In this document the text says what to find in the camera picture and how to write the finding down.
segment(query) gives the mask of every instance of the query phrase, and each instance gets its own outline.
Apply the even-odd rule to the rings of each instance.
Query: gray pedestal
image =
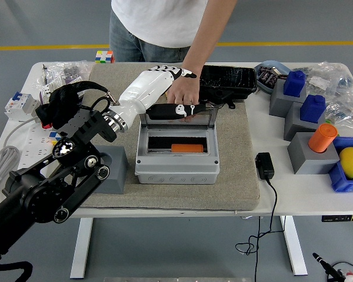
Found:
[[[271,116],[286,117],[293,102],[303,103],[307,97],[306,86],[302,88],[299,97],[284,95],[283,79],[277,79],[275,88],[271,94],[271,101],[269,103],[269,114]]]
[[[101,153],[110,175],[95,189],[94,193],[123,194],[128,161],[123,146],[95,146]]]
[[[297,132],[288,146],[288,153],[295,174],[326,174],[339,156],[331,143],[323,153],[315,153],[308,146],[308,141],[314,133]]]
[[[318,123],[306,122],[300,119],[301,107],[303,104],[293,102],[285,117],[284,140],[291,141],[296,132],[315,132],[318,126],[325,122],[325,113],[321,115]]]

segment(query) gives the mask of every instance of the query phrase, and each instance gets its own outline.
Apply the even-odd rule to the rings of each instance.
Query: white table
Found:
[[[258,63],[209,63],[212,65],[230,65],[253,68]],[[301,68],[310,63],[284,63],[287,67]],[[42,63],[36,63],[26,79],[22,93],[32,94],[38,98],[34,82],[42,74]],[[306,267],[299,246],[297,231],[292,216],[312,216],[331,214],[353,214],[353,193],[336,193],[331,188],[331,180],[325,175],[295,175],[291,166],[287,146],[283,140],[284,119],[270,116],[270,95],[259,91],[245,100],[249,128],[251,132],[254,158],[259,152],[270,152],[275,176],[271,180],[278,193],[278,203],[275,215],[284,216],[285,238],[295,275],[306,275]],[[7,134],[18,122],[8,121],[0,138],[0,148]],[[17,136],[26,136],[27,128],[17,131]],[[339,127],[341,136],[353,136],[353,132]],[[9,143],[21,149],[24,138],[12,138]],[[92,209],[80,208],[72,217],[81,218],[81,225],[76,245],[75,260],[72,266],[71,278],[83,278],[85,262],[88,254],[88,244],[92,219],[94,217],[191,217],[191,216],[269,216],[274,203],[274,193],[265,181],[259,180],[260,203],[251,211],[196,211],[196,210],[155,210],[155,209]]]

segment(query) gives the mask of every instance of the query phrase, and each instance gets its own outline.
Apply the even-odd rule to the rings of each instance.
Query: human hand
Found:
[[[200,78],[179,77],[169,90],[167,90],[167,102],[179,105],[199,104]]]

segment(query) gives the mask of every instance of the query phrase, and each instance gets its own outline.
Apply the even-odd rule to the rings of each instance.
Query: floor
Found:
[[[109,0],[1,0],[0,46],[108,43]],[[241,0],[220,42],[301,42],[304,46],[217,47],[211,62],[341,62],[353,74],[353,0]],[[324,45],[325,41],[344,42]],[[0,51],[0,135],[4,106],[21,90],[37,62],[94,59],[96,49]],[[325,281],[316,252],[329,263],[353,263],[353,222],[322,223],[319,216],[294,217],[308,275],[294,277],[282,233],[260,241],[257,281]],[[261,220],[262,230],[269,217]],[[78,219],[34,225],[3,257],[34,265],[29,281],[69,281]],[[257,220],[240,217],[96,219],[85,281],[105,277],[250,277],[255,255],[235,244],[257,233]],[[278,219],[274,230],[280,230]],[[15,281],[18,271],[0,273]]]

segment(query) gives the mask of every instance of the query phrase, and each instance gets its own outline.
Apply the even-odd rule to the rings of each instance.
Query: table leg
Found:
[[[280,219],[282,228],[284,229],[285,241],[287,242],[293,273],[295,276],[307,275],[305,260],[299,243],[294,219],[292,216],[281,216]]]
[[[83,218],[80,220],[78,229],[75,255],[73,257],[70,278],[83,278],[85,276],[86,260],[90,243],[90,235],[93,226],[93,218]]]

